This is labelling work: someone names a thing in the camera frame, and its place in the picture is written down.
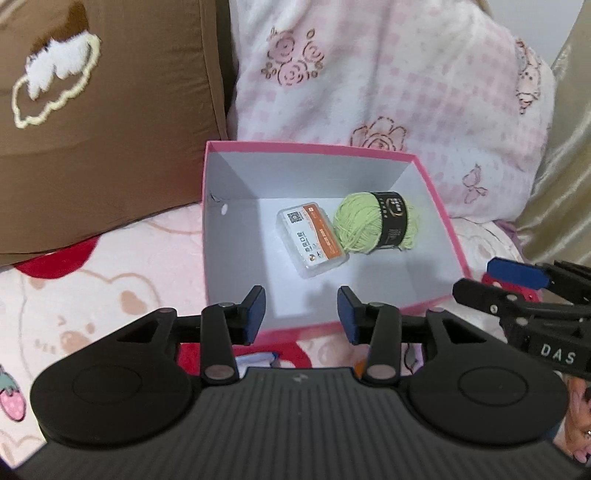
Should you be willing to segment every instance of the blue gripper pad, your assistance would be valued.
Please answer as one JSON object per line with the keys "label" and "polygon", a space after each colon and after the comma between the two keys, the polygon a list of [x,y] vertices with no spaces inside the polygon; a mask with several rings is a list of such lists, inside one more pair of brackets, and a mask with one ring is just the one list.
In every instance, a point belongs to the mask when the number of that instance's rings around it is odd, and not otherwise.
{"label": "blue gripper pad", "polygon": [[541,290],[550,284],[545,272],[535,265],[526,265],[505,258],[496,257],[490,260],[486,272],[496,280],[531,290]]}

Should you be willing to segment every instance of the screw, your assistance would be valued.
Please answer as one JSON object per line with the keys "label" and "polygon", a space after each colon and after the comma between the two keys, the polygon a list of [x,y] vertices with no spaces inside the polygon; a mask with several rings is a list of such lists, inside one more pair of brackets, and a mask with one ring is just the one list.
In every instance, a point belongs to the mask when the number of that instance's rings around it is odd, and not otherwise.
{"label": "screw", "polygon": [[367,374],[375,380],[389,380],[396,376],[396,369],[390,365],[372,365],[367,369]]}
{"label": "screw", "polygon": [[205,369],[205,376],[212,380],[227,380],[234,374],[234,369],[228,365],[210,365]]}

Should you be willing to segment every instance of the black yarn label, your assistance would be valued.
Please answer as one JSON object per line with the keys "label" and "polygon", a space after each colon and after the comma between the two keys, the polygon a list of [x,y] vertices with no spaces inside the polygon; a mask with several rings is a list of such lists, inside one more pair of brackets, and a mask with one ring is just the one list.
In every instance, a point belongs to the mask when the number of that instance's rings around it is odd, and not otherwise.
{"label": "black yarn label", "polygon": [[376,248],[394,248],[402,243],[408,228],[404,199],[396,192],[372,192],[382,214],[382,235]]}

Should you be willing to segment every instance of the plastic case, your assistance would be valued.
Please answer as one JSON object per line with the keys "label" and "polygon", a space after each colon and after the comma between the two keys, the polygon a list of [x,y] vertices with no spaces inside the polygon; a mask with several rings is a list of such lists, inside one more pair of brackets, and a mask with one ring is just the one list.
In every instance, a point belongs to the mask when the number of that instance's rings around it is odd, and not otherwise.
{"label": "plastic case", "polygon": [[277,214],[277,229],[303,278],[336,268],[349,258],[329,218],[315,202],[281,210]]}

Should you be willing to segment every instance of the cushion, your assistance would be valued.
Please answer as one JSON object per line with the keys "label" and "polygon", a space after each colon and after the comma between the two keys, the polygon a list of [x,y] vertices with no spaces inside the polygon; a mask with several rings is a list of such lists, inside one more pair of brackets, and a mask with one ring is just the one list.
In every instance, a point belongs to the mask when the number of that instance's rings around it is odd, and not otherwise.
{"label": "cushion", "polygon": [[201,200],[215,0],[4,0],[0,64],[0,265]]}
{"label": "cushion", "polygon": [[231,138],[406,151],[448,214],[513,221],[554,109],[554,77],[471,0],[230,0]]}

